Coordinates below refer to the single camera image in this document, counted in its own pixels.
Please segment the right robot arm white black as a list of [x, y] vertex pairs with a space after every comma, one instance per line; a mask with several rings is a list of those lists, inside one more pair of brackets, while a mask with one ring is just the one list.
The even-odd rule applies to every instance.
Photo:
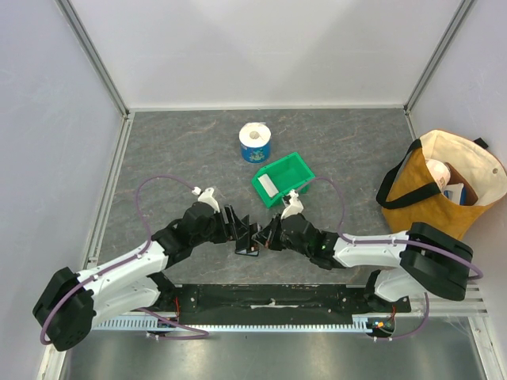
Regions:
[[375, 312], [424, 292], [464, 300], [473, 257], [469, 246], [423, 222], [395, 234], [354, 236], [320, 230], [302, 214], [276, 215], [253, 239], [273, 251], [300, 253], [326, 270], [376, 266], [362, 294]]

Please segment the green plastic bin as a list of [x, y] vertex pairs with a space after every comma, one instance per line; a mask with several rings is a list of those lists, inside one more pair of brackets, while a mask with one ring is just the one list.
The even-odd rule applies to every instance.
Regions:
[[[269, 175], [279, 191], [273, 198], [268, 197], [257, 180], [259, 176], [265, 173]], [[293, 152], [260, 168], [253, 176], [251, 184], [259, 195], [262, 203], [267, 208], [272, 208], [281, 204], [283, 196], [286, 196], [292, 189], [301, 193], [307, 192], [310, 187], [307, 182], [314, 178], [315, 174], [300, 154]]]

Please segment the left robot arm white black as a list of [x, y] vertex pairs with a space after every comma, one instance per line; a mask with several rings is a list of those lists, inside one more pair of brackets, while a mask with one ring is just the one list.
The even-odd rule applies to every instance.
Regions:
[[40, 324], [40, 342], [64, 352], [84, 340], [91, 329], [131, 310], [168, 310], [174, 285], [164, 270], [186, 260], [204, 244], [235, 243], [236, 253], [256, 256], [253, 235], [260, 226], [239, 218], [230, 205], [196, 201], [180, 218], [149, 234], [132, 251], [91, 269], [56, 271], [32, 310]]

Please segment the black leather card holder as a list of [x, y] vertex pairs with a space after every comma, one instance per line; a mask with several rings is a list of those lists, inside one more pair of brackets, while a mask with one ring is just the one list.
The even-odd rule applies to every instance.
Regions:
[[251, 223], [248, 227], [241, 227], [235, 239], [234, 253], [240, 256], [257, 257], [260, 252], [259, 243], [254, 235], [261, 229], [258, 223]]

